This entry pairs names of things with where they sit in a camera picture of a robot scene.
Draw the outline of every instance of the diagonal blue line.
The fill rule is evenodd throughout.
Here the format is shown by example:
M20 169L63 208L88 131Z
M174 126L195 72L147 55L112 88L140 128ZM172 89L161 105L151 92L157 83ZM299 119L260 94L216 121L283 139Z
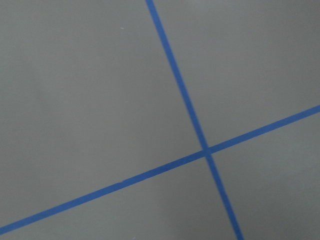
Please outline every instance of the diagonal blue line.
M200 122L198 120L196 111L195 111L195 109L193 107L193 104L191 102L191 98L190 98L190 96L188 94L186 85L185 85L184 80L182 78L182 75L180 73L180 70L179 70L178 64L176 62L175 56L173 54L173 51L171 50L171 47L170 47L166 32L165 32L165 30L164 30L164 28L162 26L160 17L158 15L158 12L157 12L157 9L156 9L156 6L155 6L153 0L145 0L145 2L147 4L147 6L148 6L150 15L151 15L152 20L154 22L155 28L156 28L156 30L158 32L158 35L159 35L159 38L161 40L163 49L164 49L165 54L167 56L168 62L170 64L171 70L172 70L173 75L175 77L176 83L177 83L177 85L179 87L179 90L180 90L180 93L182 95L182 98L183 98L184 104L186 106L186 109L188 111L189 117L190 117L190 119L192 121L192 125L194 127L195 132L196 132L196 135L198 137L200 145L201 145L201 147L202 147L202 149L203 149L203 151L205 153L206 161L207 161L208 166L210 168L210 171L212 173L213 179L214 179L215 184L217 186L217 189L218 189L218 192L219 192L220 197L222 199L222 202L223 202L223 205L225 207L225 210L226 210L226 212L228 214L228 217L229 217L229 220L231 222L233 231L234 231L234 233L236 235L236 238L238 240L243 240L244 237L242 235L240 226L238 224L235 212L234 212L234 210L232 208L232 205L230 203L230 200L228 198L227 192L225 190L225 187L223 185L222 179L221 179L220 174L218 172L218 168L217 168L217 166L215 164L214 158L212 157L211 152L209 150L209 146L208 146L206 137L205 137L205 135L204 135L204 133L202 131Z
M295 115L289 116L289 117L284 118L282 120L273 122L271 124L268 124L266 126L258 128L256 130L250 131L250 132L243 134L241 136L237 136L237 137L234 137L230 140L227 140L227 141L224 141L224 142L219 143L217 145L214 145L209 148L210 152L211 153L219 152L221 150L232 147L236 144L245 142L245 141L250 140L252 138L258 137L262 134L266 134L270 131L276 130L278 128L281 128L283 126L286 126L288 124L302 120L304 118L310 117L310 116L318 114L318 113L320 113L320 105L312 107L312 108L307 109L305 111L302 111L300 113L297 113ZM39 212L35 215L29 216L29 217L26 217L26 218L21 219L19 221L13 222L11 224L2 226L2 227L0 227L0 235L6 234L6 233L11 232L13 230L17 230L19 228L22 228L22 227L30 225L32 223L38 222L38 221L43 220L45 218L51 217L51 216L56 215L58 213L61 213L63 211L66 211L71 208L77 207L79 205L85 204L89 201L103 197L105 195L116 192L118 190L124 189L126 187L137 184L141 181L152 178L154 176L163 174L167 171L170 171L170 170L178 168L182 165L185 165L185 164L191 163L195 160L198 160L200 158L203 158L204 156L205 156L204 151L199 151L199 152L193 153L189 156L185 156L185 157L180 158L178 160L169 162L165 165L162 165L162 166L159 166L159 167L154 168L152 170L141 173L137 176L133 176L131 178L128 178L120 183L116 183L116 184L107 186L103 189L100 189L98 191L94 191L94 192L89 193L85 196L81 196L79 198L76 198L74 200L68 201L68 202L63 203L61 205L55 206L55 207L50 208L48 210Z

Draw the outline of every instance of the floor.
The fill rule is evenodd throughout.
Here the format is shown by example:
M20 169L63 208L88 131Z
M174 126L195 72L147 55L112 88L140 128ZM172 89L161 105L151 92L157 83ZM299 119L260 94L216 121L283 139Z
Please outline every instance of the floor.
M319 10L1 1L0 239L318 239Z

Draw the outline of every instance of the blue line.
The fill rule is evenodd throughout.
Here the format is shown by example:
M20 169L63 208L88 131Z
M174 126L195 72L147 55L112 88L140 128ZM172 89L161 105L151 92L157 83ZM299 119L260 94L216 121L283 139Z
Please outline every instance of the blue line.
M271 123L269 125L263 126L263 127L258 128L256 130L250 131L250 132L248 132L246 134L243 134L241 136L234 137L234 138L232 138L230 140L227 140L227 141L224 141L224 142L219 143L217 145L214 145L214 146L210 147L209 149L210 149L211 153L216 153L216 152L219 152L221 150L224 150L224 149L227 149L229 147L232 147L232 146L234 146L236 144L245 142L245 141L250 140L252 138L258 137L258 136L260 136L262 134L268 133L270 131L276 130L278 128L281 128L283 126L286 126L288 124L291 124L293 122L302 120L304 118L310 117L310 116L318 114L318 113L320 113L320 105L312 107L312 108L310 108L308 110L305 110L305 111L302 111L300 113L297 113L295 115L289 116L289 117L284 118L282 120L273 122L273 123ZM39 212L39 213L37 213L35 215L29 216L29 217L26 217L26 218L21 219L19 221L13 222L13 223L8 224L8 225L5 225L3 227L0 227L0 235L6 234L6 233L11 232L13 230L16 230L16 229L22 228L24 226L30 225L30 224L32 224L34 222L37 222L37 221L43 220L45 218L51 217L53 215L56 215L58 213L66 211L68 209L74 208L74 207L79 206L81 204L85 204L85 203L87 203L87 202L89 202L91 200L94 200L94 199L100 198L102 196L108 195L110 193L116 192L118 190L124 189L126 187L129 187L131 185L137 184L137 183L139 183L141 181L144 181L146 179L149 179L149 178L152 178L154 176L157 176L159 174L163 174L163 173L165 173L167 171L170 171L170 170L178 168L178 167L180 167L182 165L185 165L185 164L191 163L191 162L193 162L195 160L198 160L200 158L203 158L204 156L205 156L204 151L196 152L196 153L191 154L189 156L185 156L185 157L180 158L178 160L169 162L169 163L167 163L165 165L162 165L162 166L159 166L159 167L154 168L152 170L149 170L149 171L146 171L144 173L141 173L141 174L139 174L137 176L133 176L131 178L128 178L128 179L126 179L126 180L124 180L124 181L122 181L120 183L116 183L116 184L107 186L107 187L105 187L103 189L100 189L98 191L89 193L89 194L87 194L85 196L81 196L81 197L76 198L74 200L71 200L69 202L66 202L66 203L63 203L61 205L55 206L53 208L50 208L48 210Z
M180 73L178 64L177 64L176 59L174 57L174 54L173 54L173 52L171 50L168 38L167 38L165 30L164 30L164 28L162 26L160 17L158 15L158 12L157 12L157 9L156 9L156 6L155 6L153 0L145 0L145 2L147 4L147 6L148 6L150 15L151 15L152 20L154 22L155 28L156 28L156 30L158 32L158 35L159 35L159 38L161 40L163 49L165 51L165 54L167 56L167 59L169 61L170 66L171 66L171 70L172 70L173 75L175 77L176 83L177 83L177 85L179 87L179 90L180 90L180 93L182 95L182 98L183 98L184 104L186 106L186 109L188 111L189 117L190 117L190 119L192 121L194 130L195 130L195 132L197 134L197 137L199 139L200 145L201 145L201 147L202 147L202 149L203 149L203 151L205 153L206 161L207 161L208 166L209 166L209 168L211 170L211 173L212 173L212 176L214 178L214 181L215 181L215 184L217 186L217 189L218 189L218 191L220 193L220 197L222 199L222 202L223 202L223 205L225 207L225 210L226 210L226 212L228 214L228 217L229 217L229 220L231 222L233 231L234 231L234 233L236 235L236 238L238 240L243 240L244 237L243 237L243 235L241 233L241 229L240 229L240 226L238 224L236 215L235 215L235 213L233 211L232 205L231 205L230 200L228 198L228 195L226 193L225 187L223 185L222 179L221 179L220 174L218 172L218 169L217 169L217 166L215 164L214 158L212 157L211 152L209 150L209 146L208 146L206 137L205 137L205 135L204 135L204 133L202 131L202 128L201 128L200 122L198 120L196 111L195 111L195 109L193 107L193 104L191 102L191 98L189 97L189 94L188 94L186 85L184 83L184 80L182 78L182 75Z
M78 197L74 200L65 202L61 205L55 206L53 208L50 208L48 210L39 212L35 215L26 217L24 219L21 219L19 221L13 222L11 224L5 225L3 227L0 227L0 235L6 234L8 232L11 232L13 230L22 228L26 225L30 225L34 222L43 220L45 218L51 217L53 215L56 215L58 213L61 213L63 211L69 210L71 208L77 207L79 205L85 204L89 201L92 201L94 199L100 198L102 196L105 196L107 194L113 193L115 191L118 191L120 189L124 189L126 187L129 187L131 185L134 185L136 183L139 183L141 181L144 181L146 179L152 178L154 176L157 176L159 174L163 174L169 170L175 169L177 167L180 167L182 165L191 163L197 159L203 158L204 157L204 152L203 151L198 151L194 154L191 154L189 156L185 156L183 158L180 158L178 160L172 161L170 163L167 163L165 165L159 166L157 168L154 168L152 170L146 171L144 173L141 173L139 175L133 176L131 178L128 178L122 182L115 183L113 185L107 186L105 188L102 188L100 190L91 192L87 195Z
M247 133L245 133L243 135L237 136L237 137L232 138L230 140L221 142L221 143L219 143L217 145L214 145L214 146L210 147L209 148L210 152L211 153L219 152L221 150L230 148L230 147L232 147L234 145L237 145L239 143L245 142L247 140L250 140L252 138L260 136L262 134L268 133L270 131L273 131L275 129L281 128L283 126L286 126L286 125L291 124L293 122L299 121L301 119L305 119L307 117L310 117L310 116L312 116L314 114L318 114L318 113L320 113L320 105L312 107L312 108L309 108L309 109L307 109L305 111L299 112L299 113L297 113L295 115L286 117L284 119L281 119L279 121L273 122L273 123L268 124L266 126L260 127L260 128L258 128L256 130L247 132Z

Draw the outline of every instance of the blue stripe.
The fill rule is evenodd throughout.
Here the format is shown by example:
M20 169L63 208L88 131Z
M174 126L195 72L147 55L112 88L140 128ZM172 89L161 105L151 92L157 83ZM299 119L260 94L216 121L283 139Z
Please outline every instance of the blue stripe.
M177 83L177 85L179 87L179 90L180 90L180 93L182 95L182 98L183 98L184 104L186 106L186 109L188 111L189 117L190 117L190 119L192 121L194 130L195 130L195 132L197 134L197 137L198 137L198 140L200 142L200 145L201 145L201 147L202 147L202 149L203 149L203 151L205 153L206 161L208 163L208 166L209 166L210 171L212 173L212 176L214 178L215 184L216 184L217 189L219 191L219 194L221 196L221 199L222 199L223 205L225 207L225 210L226 210L226 212L228 214L228 217L229 217L229 220L231 222L231 225L232 225L232 228L234 230L234 233L235 233L235 235L236 235L238 240L243 240L244 237L243 237L243 235L241 233L241 230L240 230L236 215L235 215L235 213L234 213L234 211L232 209L232 205L231 205L231 203L229 201L229 198L228 198L228 195L226 193L225 187L224 187L223 182L221 180L221 177L219 175L217 166L216 166L216 164L214 162L214 159L213 159L213 157L211 155L211 152L209 150L209 146L208 146L207 140L206 140L205 135L204 135L204 133L202 131L202 128L201 128L200 122L198 120L196 111L195 111L195 109L193 107L193 104L191 102L191 98L189 97L189 94L188 94L186 85L184 83L184 80L182 78L182 75L180 73L178 64L177 64L176 59L174 57L174 54L173 54L173 52L171 50L168 38L167 38L165 30L164 30L164 28L162 26L160 17L158 15L158 12L157 12L157 9L156 9L156 6L155 6L153 0L145 0L145 2L146 2L147 6L148 6L148 9L150 11L152 20L153 20L155 28L156 28L156 30L158 32L159 38L161 40L163 49L164 49L165 54L167 56L167 59L169 61L169 64L170 64L171 70L173 72L173 75L175 77L176 83Z
M69 209L74 208L76 206L85 204L85 203L92 201L94 199L100 198L100 197L105 196L107 194L111 194L115 191L118 191L120 189L124 189L124 188L129 187L133 184L139 183L141 181L152 178L152 177L157 176L159 174L163 174L169 170L172 170L172 169L175 169L175 168L180 167L182 165L191 163L191 162L193 162L197 159L203 158L203 157L204 157L203 151L199 151L199 152L196 152L196 153L191 154L189 156L185 156L185 157L180 158L178 160L175 160L175 161L172 161L172 162L167 163L165 165L154 168L152 170L146 171L146 172L141 173L139 175L136 175L134 177L128 178L122 182L115 183L113 185L102 188L98 191L94 191L92 193L81 196L81 197L76 198L74 200L65 202L61 205L55 206L55 207L50 208L48 210L39 212L35 215L26 217L24 219L21 219L19 221L16 221L16 222L13 222L11 224L8 224L6 226L1 227L0 228L0 235L6 234L6 233L11 232L13 230L22 228L26 225L29 225L34 222L51 217L53 215L56 215L56 214L61 213L63 211L69 210Z
M211 153L216 153L216 152L219 152L221 150L224 150L224 149L227 149L229 147L232 147L232 146L234 146L236 144L245 142L245 141L250 140L252 138L258 137L258 136L260 136L262 134L268 133L270 131L273 131L275 129L281 128L283 126L286 126L288 124L291 124L293 122L302 120L304 118L310 117L310 116L318 114L318 113L320 113L320 105L315 106L313 108L310 108L308 110L302 111L300 113L297 113L295 115L289 116L289 117L284 118L282 120L273 122L273 123L271 123L269 125L263 126L263 127L258 128L256 130L250 131L250 132L248 132L246 134L243 134L241 136L234 137L234 138L232 138L230 140L227 140L227 141L224 141L224 142L219 143L217 145L214 145L214 146L210 147L209 149L210 149ZM110 193L116 192L118 190L124 189L124 188L126 188L128 186L137 184L137 183L139 183L141 181L144 181L146 179L152 178L152 177L157 176L159 174L163 174L163 173L165 173L167 171L170 171L170 170L178 168L178 167L180 167L182 165L185 165L185 164L191 163L191 162L193 162L195 160L198 160L200 158L203 158L204 156L205 156L204 151L196 152L196 153L191 154L189 156L185 156L185 157L180 158L178 160L169 162L169 163L167 163L165 165L162 165L162 166L159 166L159 167L154 168L152 170L149 170L149 171L146 171L144 173L141 173L141 174L139 174L137 176L133 176L131 178L128 178L128 179L126 179L126 180L124 180L124 181L122 181L120 183L116 183L116 184L107 186L107 187L105 187L103 189L100 189L98 191L89 193L89 194L87 194L85 196L81 196L81 197L76 198L74 200L71 200L69 202L66 202L66 203L63 203L61 205L55 206L53 208L50 208L48 210L45 210L43 212L39 212L39 213L37 213L35 215L29 216L29 217L26 217L26 218L21 219L19 221L13 222L13 223L8 224L8 225L5 225L3 227L0 227L0 235L3 235L3 234L6 234L8 232L11 232L13 230L22 228L22 227L27 226L29 224L32 224L34 222L43 220L43 219L48 218L50 216L53 216L55 214L58 214L58 213L61 213L63 211L66 211L68 209L71 209L71 208L74 208L76 206L79 206L81 204L85 204L85 203L87 203L87 202L89 202L91 200L94 200L94 199L100 198L102 196L108 195Z

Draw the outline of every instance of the concrete floor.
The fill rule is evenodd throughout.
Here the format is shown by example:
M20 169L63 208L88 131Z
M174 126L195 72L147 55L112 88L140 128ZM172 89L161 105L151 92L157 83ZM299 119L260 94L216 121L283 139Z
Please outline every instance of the concrete floor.
M154 2L209 146L320 104L320 2ZM143 0L4 0L0 22L0 227L201 150ZM319 238L319 129L213 155L244 239ZM0 239L236 236L201 158Z

